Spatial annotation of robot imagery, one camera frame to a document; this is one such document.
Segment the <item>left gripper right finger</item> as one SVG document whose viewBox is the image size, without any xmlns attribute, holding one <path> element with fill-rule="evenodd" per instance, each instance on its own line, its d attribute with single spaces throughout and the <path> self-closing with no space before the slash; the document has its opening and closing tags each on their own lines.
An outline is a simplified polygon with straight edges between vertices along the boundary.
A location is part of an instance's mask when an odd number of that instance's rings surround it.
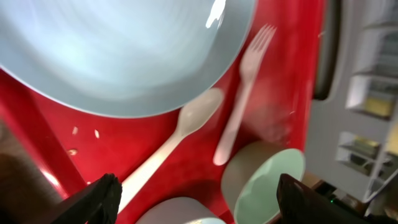
<svg viewBox="0 0 398 224">
<path fill-rule="evenodd" d="M 277 186 L 281 222 L 287 224 L 367 224 L 363 218 L 332 204 L 301 181 L 281 174 Z"/>
</svg>

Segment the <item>yellow plastic cup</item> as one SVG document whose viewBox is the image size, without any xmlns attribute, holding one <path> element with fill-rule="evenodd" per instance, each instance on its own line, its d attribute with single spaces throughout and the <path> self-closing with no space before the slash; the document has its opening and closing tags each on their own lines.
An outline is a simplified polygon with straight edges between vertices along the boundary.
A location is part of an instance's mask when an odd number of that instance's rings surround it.
<svg viewBox="0 0 398 224">
<path fill-rule="evenodd" d="M 390 117 L 394 109 L 393 100 L 385 100 L 382 98 L 368 97 L 364 102 L 364 110 L 380 117 Z"/>
</svg>

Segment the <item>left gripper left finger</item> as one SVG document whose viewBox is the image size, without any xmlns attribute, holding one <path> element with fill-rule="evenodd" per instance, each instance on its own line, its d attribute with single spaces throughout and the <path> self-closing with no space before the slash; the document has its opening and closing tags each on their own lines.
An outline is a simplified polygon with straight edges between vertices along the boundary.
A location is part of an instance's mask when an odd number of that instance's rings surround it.
<svg viewBox="0 0 398 224">
<path fill-rule="evenodd" d="M 114 174 L 105 174 L 55 207 L 50 223 L 115 224 L 122 185 Z"/>
</svg>

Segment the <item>light blue bowl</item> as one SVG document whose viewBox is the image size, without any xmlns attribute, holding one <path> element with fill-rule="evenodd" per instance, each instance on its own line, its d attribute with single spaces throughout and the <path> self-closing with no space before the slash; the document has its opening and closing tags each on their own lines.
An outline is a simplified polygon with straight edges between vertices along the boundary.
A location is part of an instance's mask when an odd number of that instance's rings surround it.
<svg viewBox="0 0 398 224">
<path fill-rule="evenodd" d="M 136 224 L 226 224 L 199 201 L 175 197 L 149 209 Z"/>
</svg>

